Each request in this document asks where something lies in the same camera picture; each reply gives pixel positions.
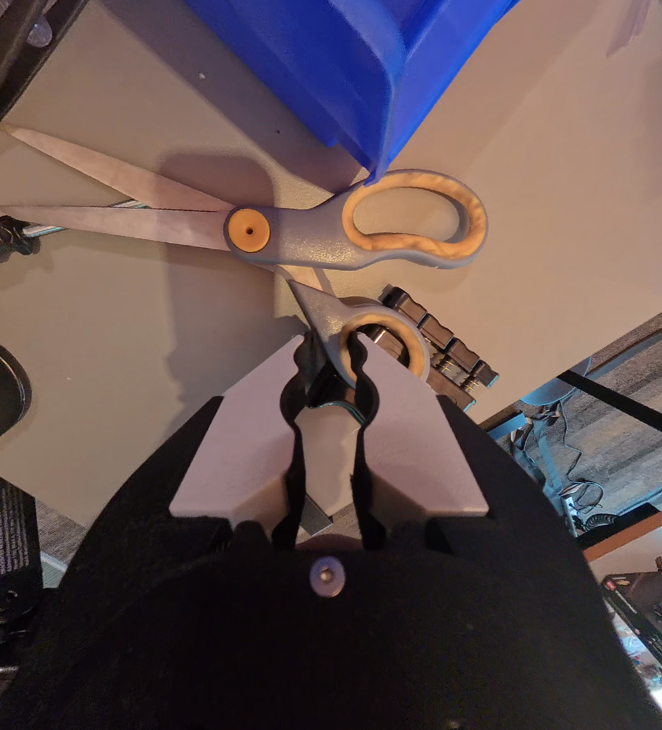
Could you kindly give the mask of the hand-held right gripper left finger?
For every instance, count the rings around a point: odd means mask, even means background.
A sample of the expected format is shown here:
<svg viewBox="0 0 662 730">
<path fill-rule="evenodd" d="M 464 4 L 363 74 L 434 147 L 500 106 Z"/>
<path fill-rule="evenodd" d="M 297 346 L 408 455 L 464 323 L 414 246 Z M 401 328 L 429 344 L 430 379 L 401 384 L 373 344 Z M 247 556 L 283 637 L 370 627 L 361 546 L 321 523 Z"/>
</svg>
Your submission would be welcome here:
<svg viewBox="0 0 662 730">
<path fill-rule="evenodd" d="M 306 500 L 306 463 L 297 424 L 307 404 L 295 336 L 219 399 L 211 424 L 169 510 L 174 517 L 259 524 L 279 550 L 293 550 Z"/>
</svg>

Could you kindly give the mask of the colourful printed box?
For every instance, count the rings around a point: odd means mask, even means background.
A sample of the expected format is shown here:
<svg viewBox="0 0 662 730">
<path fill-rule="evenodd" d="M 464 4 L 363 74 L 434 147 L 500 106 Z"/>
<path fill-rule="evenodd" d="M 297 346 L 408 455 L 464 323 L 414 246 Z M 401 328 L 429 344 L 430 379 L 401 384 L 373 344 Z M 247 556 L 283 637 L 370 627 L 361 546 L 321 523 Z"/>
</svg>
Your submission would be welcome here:
<svg viewBox="0 0 662 730">
<path fill-rule="evenodd" d="M 662 561 L 656 571 L 606 575 L 600 589 L 626 653 L 662 711 Z"/>
</svg>

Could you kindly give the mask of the grey orange handled scissors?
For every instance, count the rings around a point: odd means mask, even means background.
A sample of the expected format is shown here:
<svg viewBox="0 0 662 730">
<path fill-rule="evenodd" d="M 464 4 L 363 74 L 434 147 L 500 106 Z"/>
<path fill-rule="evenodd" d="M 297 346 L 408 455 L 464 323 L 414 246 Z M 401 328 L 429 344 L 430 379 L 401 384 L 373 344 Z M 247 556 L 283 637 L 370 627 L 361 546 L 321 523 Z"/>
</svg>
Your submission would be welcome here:
<svg viewBox="0 0 662 730">
<path fill-rule="evenodd" d="M 377 182 L 359 182 L 310 209 L 236 206 L 159 174 L 50 135 L 0 123 L 0 130 L 52 159 L 93 178 L 144 207 L 2 206 L 29 224 L 226 251 L 255 267 L 275 269 L 287 283 L 328 360 L 356 385 L 348 342 L 366 325 L 381 325 L 408 351 L 409 370 L 426 381 L 430 354 L 420 331 L 381 305 L 346 305 L 323 290 L 318 269 L 358 271 L 385 260 L 434 269 L 470 263 L 486 240 L 489 220 L 479 196 L 458 180 L 427 170 L 404 169 Z M 388 190 L 425 190 L 463 212 L 447 240 L 415 233 L 364 233 L 354 220 L 364 200 Z"/>
</svg>

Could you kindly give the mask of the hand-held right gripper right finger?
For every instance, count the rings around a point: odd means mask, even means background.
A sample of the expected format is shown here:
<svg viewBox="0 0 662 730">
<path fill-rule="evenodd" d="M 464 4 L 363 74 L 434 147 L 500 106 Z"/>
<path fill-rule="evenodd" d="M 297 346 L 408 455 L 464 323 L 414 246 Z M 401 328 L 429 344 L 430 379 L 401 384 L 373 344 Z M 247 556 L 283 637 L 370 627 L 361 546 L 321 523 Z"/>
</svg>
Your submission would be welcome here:
<svg viewBox="0 0 662 730">
<path fill-rule="evenodd" d="M 396 527 L 483 517 L 489 505 L 436 393 L 362 333 L 349 340 L 356 439 L 352 496 L 364 548 L 384 547 Z"/>
</svg>

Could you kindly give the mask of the black hand grip exerciser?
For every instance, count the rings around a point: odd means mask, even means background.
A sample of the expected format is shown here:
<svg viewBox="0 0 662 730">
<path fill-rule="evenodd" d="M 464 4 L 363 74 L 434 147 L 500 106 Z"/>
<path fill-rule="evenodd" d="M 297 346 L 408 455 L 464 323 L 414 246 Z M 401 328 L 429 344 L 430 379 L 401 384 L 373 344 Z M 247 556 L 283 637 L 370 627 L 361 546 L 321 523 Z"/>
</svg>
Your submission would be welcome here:
<svg viewBox="0 0 662 730">
<path fill-rule="evenodd" d="M 491 388 L 499 378 L 485 360 L 402 288 L 385 287 L 379 301 L 408 319 L 423 336 L 430 361 L 427 384 L 437 395 L 467 412 L 475 404 L 475 390 Z"/>
</svg>

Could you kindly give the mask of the small blue plastic bin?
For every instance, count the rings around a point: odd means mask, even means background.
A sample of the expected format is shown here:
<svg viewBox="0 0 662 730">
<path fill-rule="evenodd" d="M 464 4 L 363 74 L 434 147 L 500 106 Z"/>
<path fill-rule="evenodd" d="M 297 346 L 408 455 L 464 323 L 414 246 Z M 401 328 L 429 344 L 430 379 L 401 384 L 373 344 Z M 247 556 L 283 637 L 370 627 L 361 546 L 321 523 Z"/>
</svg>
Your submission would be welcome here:
<svg viewBox="0 0 662 730">
<path fill-rule="evenodd" d="M 516 1 L 188 1 L 323 144 L 376 183 Z"/>
</svg>

